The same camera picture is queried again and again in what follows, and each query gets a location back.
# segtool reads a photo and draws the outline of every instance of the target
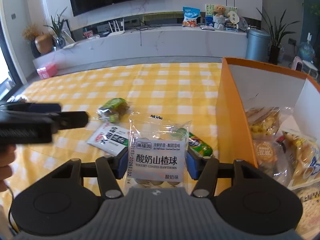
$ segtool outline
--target pink object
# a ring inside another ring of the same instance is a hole
[[[53,77],[57,73],[57,65],[50,63],[47,66],[38,68],[37,72],[41,79]]]
[[[303,62],[301,60],[301,58],[299,58],[298,56],[294,58],[292,64],[291,64],[291,69],[296,70],[297,68],[297,64],[301,63],[301,65],[303,66]]]

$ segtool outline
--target green plant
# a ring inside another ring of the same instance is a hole
[[[64,11],[66,9],[67,9],[67,7],[64,8],[64,10],[60,13],[60,15],[57,14],[57,16],[58,16],[57,23],[56,23],[56,17],[52,18],[52,15],[51,15],[52,26],[45,25],[46,27],[50,27],[54,31],[54,33],[57,35],[57,37],[61,36],[61,30],[62,30],[64,22],[66,21],[65,19],[60,20],[61,15],[64,13]]]
[[[268,28],[269,28],[269,33],[270,33],[270,36],[271,36],[271,45],[272,46],[275,46],[275,47],[279,47],[280,46],[280,43],[281,43],[281,40],[283,39],[283,37],[287,34],[293,34],[293,33],[296,33],[296,32],[286,32],[285,29],[291,25],[291,24],[295,24],[295,23],[298,23],[300,21],[295,21],[295,22],[292,22],[292,23],[289,23],[289,24],[284,24],[282,25],[282,20],[284,18],[284,15],[287,11],[284,10],[283,14],[282,14],[282,17],[280,19],[280,23],[279,25],[277,25],[277,22],[276,22],[276,17],[275,17],[275,22],[274,22],[274,26],[272,25],[271,23],[271,20],[270,20],[270,17],[267,13],[267,11],[262,8],[262,11],[266,14],[267,18],[268,18],[268,21],[267,19],[265,18],[265,16],[262,14],[262,12],[257,8],[257,10],[259,11],[259,13],[261,14],[262,18],[265,20],[265,22],[267,23],[268,25]]]

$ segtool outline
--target electrical outlet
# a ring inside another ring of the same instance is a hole
[[[294,40],[294,39],[289,38],[288,44],[293,45],[293,46],[296,46],[296,45],[297,45],[297,41]]]

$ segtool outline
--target green snack package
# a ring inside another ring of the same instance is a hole
[[[211,156],[212,148],[207,145],[204,141],[200,140],[193,133],[189,132],[189,147],[202,157]]]
[[[113,98],[97,110],[99,119],[105,122],[119,122],[129,105],[123,98]]]
[[[185,132],[186,130],[184,128],[179,128],[173,133],[172,136],[181,137]],[[201,157],[210,157],[213,152],[212,148],[208,144],[200,140],[191,132],[189,132],[189,147],[193,150],[193,152]]]

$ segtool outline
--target yellow checkered tablecloth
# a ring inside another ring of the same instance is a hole
[[[59,102],[63,111],[87,111],[85,128],[63,130],[52,144],[18,146],[7,179],[15,195],[71,158],[94,162],[105,153],[86,140],[100,125],[96,110],[112,98],[132,103],[130,110],[156,114],[174,122],[192,121],[190,131],[217,149],[215,105],[220,82],[219,63],[162,63],[108,67],[53,77],[31,84],[25,91],[29,101]],[[99,194],[97,180],[85,186]],[[6,211],[11,196],[1,193]]]

